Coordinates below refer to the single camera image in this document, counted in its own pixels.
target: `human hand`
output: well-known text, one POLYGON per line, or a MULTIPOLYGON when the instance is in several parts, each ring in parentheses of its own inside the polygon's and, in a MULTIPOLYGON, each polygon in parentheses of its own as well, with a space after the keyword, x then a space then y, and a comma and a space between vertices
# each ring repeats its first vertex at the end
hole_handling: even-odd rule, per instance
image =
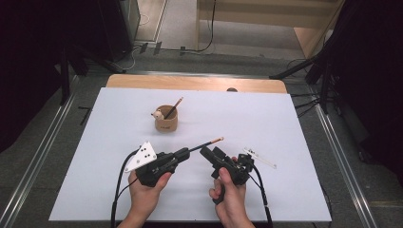
POLYGON ((214 180, 214 189, 209 190, 212 199, 218 199, 225 187, 224 199, 216 205, 216 213, 225 228, 255 227, 245 209, 246 184, 235 185, 226 168, 219 170, 220 178, 214 180))
MULTIPOLYGON (((163 174, 155 187, 142 185, 139 181, 135 181, 130 185, 131 207, 126 218, 119 225, 120 228, 143 226, 147 218, 157 207, 160 193, 168 184, 171 175, 171 173, 163 174)), ((128 182, 131 183, 136 179, 136 172, 132 171, 128 177, 128 182)))

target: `white paper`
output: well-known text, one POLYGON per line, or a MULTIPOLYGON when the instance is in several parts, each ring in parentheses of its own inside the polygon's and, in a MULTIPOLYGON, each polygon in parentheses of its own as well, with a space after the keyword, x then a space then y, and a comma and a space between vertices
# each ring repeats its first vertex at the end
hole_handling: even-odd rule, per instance
MULTIPOLYGON (((329 221, 297 114, 288 94, 194 90, 102 88, 68 169, 50 220, 109 220, 119 172, 126 156, 150 141, 156 153, 193 148, 218 137, 228 156, 250 147, 278 168, 255 161, 273 221, 329 221), (178 105, 178 129, 160 133, 150 115, 160 105, 178 105)), ((218 220, 208 196, 211 163, 199 151, 180 163, 149 220, 218 220)), ((121 189, 127 185, 124 174, 121 189)), ((247 182, 251 220, 266 220, 260 190, 247 182)), ((118 201, 116 219, 130 207, 129 192, 118 201)))

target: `cardboard cup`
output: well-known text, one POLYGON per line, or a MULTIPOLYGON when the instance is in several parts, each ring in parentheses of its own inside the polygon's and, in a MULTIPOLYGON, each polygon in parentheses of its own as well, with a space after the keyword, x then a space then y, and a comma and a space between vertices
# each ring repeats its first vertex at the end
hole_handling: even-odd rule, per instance
MULTIPOLYGON (((157 107, 156 110, 160 109, 164 116, 172 109, 172 105, 162 105, 157 107)), ((173 132, 178 127, 178 109, 175 110, 164 120, 155 120, 155 128, 163 133, 173 132)))

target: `cable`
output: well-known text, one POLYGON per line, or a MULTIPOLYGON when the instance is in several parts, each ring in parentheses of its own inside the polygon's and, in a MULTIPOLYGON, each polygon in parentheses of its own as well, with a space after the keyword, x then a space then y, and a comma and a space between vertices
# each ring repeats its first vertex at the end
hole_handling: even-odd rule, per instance
POLYGON ((260 188, 260 185, 255 181, 255 179, 249 174, 249 178, 252 179, 252 181, 258 186, 258 188, 260 188))
MULTIPOLYGON (((293 94, 292 97, 316 96, 316 95, 317 95, 317 93, 293 94)), ((333 103, 334 101, 335 101, 334 97, 328 97, 328 100, 326 100, 327 103, 333 103)), ((297 117, 300 118, 301 116, 305 115, 308 111, 310 111, 312 108, 314 108, 317 104, 320 104, 320 102, 321 102, 320 98, 315 98, 308 103, 295 105, 295 109, 299 109, 304 106, 311 105, 310 107, 308 107, 308 109, 305 109, 301 113, 297 114, 297 117)))
POLYGON ((132 183, 134 183, 134 182, 137 180, 137 179, 136 179, 136 180, 134 180, 133 182, 131 182, 127 187, 124 188, 124 190, 122 190, 122 192, 119 193, 119 188, 120 188, 120 186, 121 186, 121 180, 122 180, 122 175, 124 174, 124 171, 125 171, 125 166, 126 166, 128 160, 129 160, 132 156, 134 156, 134 155, 137 153, 137 151, 139 151, 139 149, 137 149, 137 150, 131 152, 131 153, 127 156, 127 158, 125 158, 125 161, 124 161, 124 163, 122 164, 121 172, 119 173, 118 184, 117 184, 117 186, 116 186, 115 199, 114 199, 114 201, 113 201, 113 203, 112 203, 112 211, 111 211, 111 215, 110 215, 110 227, 111 227, 111 228, 115 228, 115 227, 116 227, 115 216, 116 216, 116 207, 118 206, 118 198, 119 198, 119 196, 123 193, 123 191, 124 191, 128 186, 130 186, 132 183))
POLYGON ((291 97, 310 97, 310 96, 317 96, 317 95, 319 95, 319 93, 301 93, 301 94, 291 93, 290 94, 291 97))
POLYGON ((133 68, 136 65, 136 60, 134 59, 134 51, 136 51, 137 49, 140 49, 140 48, 135 46, 134 49, 131 51, 131 59, 133 60, 133 64, 130 67, 125 68, 125 67, 119 66, 115 63, 111 63, 111 64, 122 70, 130 70, 131 68, 133 68))
POLYGON ((295 62, 295 61, 306 61, 306 59, 295 59, 295 60, 292 60, 292 61, 288 62, 287 67, 286 67, 286 70, 288 70, 289 67, 290 67, 290 65, 291 65, 293 62, 295 62))
POLYGON ((203 49, 172 49, 172 48, 160 48, 160 50, 166 50, 166 51, 175 51, 175 52, 180 52, 180 53, 190 53, 190 54, 203 54, 201 52, 207 50, 208 48, 210 48, 211 44, 213 43, 213 38, 214 38, 214 17, 216 14, 216 2, 217 0, 214 0, 214 5, 213 5, 213 15, 212 15, 212 19, 211 19, 211 38, 210 38, 210 42, 207 45, 207 47, 203 48, 203 49))
POLYGON ((263 187, 263 180, 261 180, 261 175, 260 175, 260 172, 257 169, 257 167, 254 164, 252 164, 251 162, 249 162, 249 164, 252 165, 253 169, 256 172, 256 175, 258 176, 260 186, 258 184, 257 184, 257 186, 260 189, 261 197, 263 198, 263 205, 264 205, 264 211, 266 212, 267 223, 269 224, 269 228, 273 228, 272 216, 270 215, 269 206, 267 205, 268 203, 267 203, 266 193, 265 193, 264 187, 263 187))
MULTIPOLYGON (((322 183, 319 183, 319 184, 320 184, 320 188, 322 189, 323 194, 325 195, 326 203, 328 204, 329 213, 330 213, 330 218, 333 220, 332 202, 330 201, 330 197, 329 197, 329 195, 327 194, 327 192, 326 192, 325 188, 323 187, 322 183)), ((330 228, 331 226, 332 226, 332 222, 329 221, 328 228, 330 228)))
POLYGON ((144 22, 144 23, 139 24, 139 26, 143 26, 143 25, 147 24, 147 23, 150 21, 150 17, 149 17, 149 16, 147 16, 147 15, 145 15, 145 14, 142 14, 142 13, 140 13, 140 15, 146 17, 146 18, 147 18, 147 21, 144 22))
MULTIPOLYGON (((213 30, 210 28, 210 21, 207 19, 206 20, 206 23, 207 23, 207 27, 208 27, 208 30, 210 31, 210 34, 211 34, 211 40, 213 40, 213 30)), ((213 51, 211 51, 209 54, 212 54, 212 53, 214 53, 216 51, 216 44, 214 44, 213 43, 213 51)))

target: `black cable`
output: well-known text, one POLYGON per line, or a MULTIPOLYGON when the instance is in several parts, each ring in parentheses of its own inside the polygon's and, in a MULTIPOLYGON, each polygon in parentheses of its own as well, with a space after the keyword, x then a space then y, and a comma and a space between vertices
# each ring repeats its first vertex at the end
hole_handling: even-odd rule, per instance
POLYGON ((290 76, 291 74, 293 74, 293 73, 295 73, 297 71, 300 71, 300 70, 302 70, 302 69, 304 69, 304 68, 306 68, 306 67, 308 67, 310 65, 314 65, 314 66, 316 66, 318 68, 321 68, 319 65, 316 64, 317 58, 318 58, 318 54, 314 55, 310 59, 307 59, 307 60, 303 61, 302 63, 296 65, 296 66, 293 66, 293 67, 281 72, 280 74, 269 76, 269 79, 277 79, 277 80, 284 79, 284 78, 290 76))
POLYGON ((172 48, 160 48, 160 50, 168 50, 168 51, 178 51, 178 52, 188 52, 188 53, 194 53, 194 54, 200 54, 200 52, 203 52, 210 48, 211 44, 213 43, 213 38, 214 38, 214 17, 216 15, 216 2, 217 0, 214 0, 214 5, 213 5, 213 15, 211 18, 211 38, 210 38, 210 43, 208 44, 207 47, 203 49, 172 49, 172 48))
POLYGON ((320 101, 319 98, 315 98, 315 99, 313 99, 312 101, 307 102, 307 103, 305 103, 305 104, 295 105, 294 108, 295 108, 295 109, 299 109, 299 108, 302 108, 302 107, 304 107, 304 106, 306 106, 306 105, 310 105, 310 104, 312 104, 312 103, 317 104, 319 101, 320 101))
POLYGON ((299 113, 297 115, 297 117, 300 118, 301 116, 305 115, 308 111, 310 111, 312 108, 314 108, 317 104, 319 104, 319 102, 312 104, 308 109, 306 109, 303 112, 299 113))
POLYGON ((290 65, 295 61, 306 61, 306 59, 295 59, 295 60, 292 60, 292 61, 288 62, 287 67, 285 68, 285 70, 288 70, 289 69, 288 67, 290 67, 290 65))
POLYGON ((302 93, 302 94, 290 93, 291 97, 311 97, 317 95, 319 95, 319 93, 302 93))
POLYGON ((263 187, 263 180, 261 180, 260 172, 257 169, 257 167, 254 164, 252 164, 251 162, 250 162, 250 164, 252 165, 252 167, 255 170, 256 175, 258 176, 258 179, 259 179, 260 186, 259 185, 258 186, 260 188, 261 197, 263 198, 264 211, 266 212, 268 227, 273 228, 272 216, 270 215, 269 206, 267 205, 268 203, 267 203, 266 193, 265 193, 264 187, 263 187))
MULTIPOLYGON (((320 188, 322 189, 323 194, 325 195, 326 203, 328 204, 329 213, 330 213, 330 218, 333 219, 332 202, 330 201, 330 197, 329 197, 329 195, 327 194, 327 192, 326 192, 325 188, 323 187, 322 183, 319 183, 319 184, 320 184, 320 188)), ((332 222, 329 221, 328 228, 330 228, 331 226, 332 226, 332 222)))
POLYGON ((252 179, 252 181, 258 186, 258 188, 260 188, 260 185, 255 181, 255 179, 249 174, 249 178, 252 179))
POLYGON ((137 153, 137 151, 139 151, 139 149, 137 149, 137 150, 131 152, 131 153, 127 156, 127 158, 125 159, 124 163, 122 164, 121 172, 119 173, 118 184, 117 184, 117 186, 116 186, 115 199, 114 199, 114 201, 113 201, 113 203, 112 203, 112 211, 111 211, 111 215, 110 215, 110 227, 111 227, 111 228, 115 228, 115 227, 116 227, 116 219, 115 219, 115 216, 116 216, 116 207, 118 206, 118 198, 119 198, 119 196, 122 194, 122 192, 123 192, 128 186, 130 186, 133 182, 135 182, 135 181, 137 180, 137 179, 136 179, 136 180, 134 180, 133 182, 131 182, 124 190, 122 190, 121 193, 119 193, 119 188, 120 188, 120 186, 121 186, 121 180, 122 180, 122 175, 124 174, 124 171, 125 171, 125 166, 126 166, 127 162, 129 161, 129 159, 130 159, 132 156, 134 156, 134 155, 137 153))

